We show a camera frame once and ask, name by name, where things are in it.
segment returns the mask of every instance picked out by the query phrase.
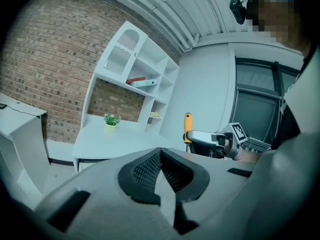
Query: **white tabletop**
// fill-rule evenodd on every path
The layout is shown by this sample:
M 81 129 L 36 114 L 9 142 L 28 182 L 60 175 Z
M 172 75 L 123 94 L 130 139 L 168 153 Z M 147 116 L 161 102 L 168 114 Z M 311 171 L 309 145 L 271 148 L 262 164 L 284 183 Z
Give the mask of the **white tabletop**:
M 0 109 L 0 133 L 5 136 L 11 135 L 21 126 L 34 119 L 35 116 L 41 116 L 46 113 L 45 110 L 27 105 L 1 92 L 0 103 L 8 105 L 4 109 Z
M 78 159 L 111 159 L 153 148 L 172 148 L 166 138 L 130 128 L 119 127 L 106 133 L 104 123 L 88 124 L 79 131 L 72 156 Z

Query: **green leaves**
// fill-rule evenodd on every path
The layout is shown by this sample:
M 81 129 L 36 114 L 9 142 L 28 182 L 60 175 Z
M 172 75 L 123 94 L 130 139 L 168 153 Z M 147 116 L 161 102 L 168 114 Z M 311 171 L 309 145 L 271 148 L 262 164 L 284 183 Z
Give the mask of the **green leaves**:
M 114 114 L 104 114 L 103 120 L 109 126 L 115 126 L 116 124 L 120 123 L 121 117 L 116 118 Z

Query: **window pane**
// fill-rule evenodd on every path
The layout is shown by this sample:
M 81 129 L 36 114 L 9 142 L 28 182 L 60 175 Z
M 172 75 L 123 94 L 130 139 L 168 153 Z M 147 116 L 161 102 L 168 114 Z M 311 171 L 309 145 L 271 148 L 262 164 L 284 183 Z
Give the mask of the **window pane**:
M 277 99 L 239 91 L 234 113 L 233 122 L 239 122 L 247 136 L 271 144 L 278 122 Z
M 237 84 L 260 87 L 275 91 L 275 82 L 270 67 L 257 64 L 236 65 Z
M 291 74 L 287 74 L 284 72 L 281 72 L 281 74 L 282 74 L 284 92 L 286 93 L 289 87 L 295 83 L 296 76 L 293 76 Z

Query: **headset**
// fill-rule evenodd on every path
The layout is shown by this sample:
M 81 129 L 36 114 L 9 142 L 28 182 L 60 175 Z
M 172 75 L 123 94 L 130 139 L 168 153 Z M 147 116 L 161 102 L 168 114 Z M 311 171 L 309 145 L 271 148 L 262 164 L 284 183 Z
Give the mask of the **headset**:
M 242 4 L 246 0 L 230 0 L 230 10 L 232 11 L 236 22 L 242 25 L 245 22 L 247 9 Z

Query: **flower pot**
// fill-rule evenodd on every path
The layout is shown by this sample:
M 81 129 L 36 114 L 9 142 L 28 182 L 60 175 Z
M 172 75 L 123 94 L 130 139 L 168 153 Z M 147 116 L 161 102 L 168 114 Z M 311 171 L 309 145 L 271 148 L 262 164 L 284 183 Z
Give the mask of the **flower pot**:
M 106 133 L 115 133 L 116 132 L 116 126 L 115 125 L 105 125 L 105 132 Z

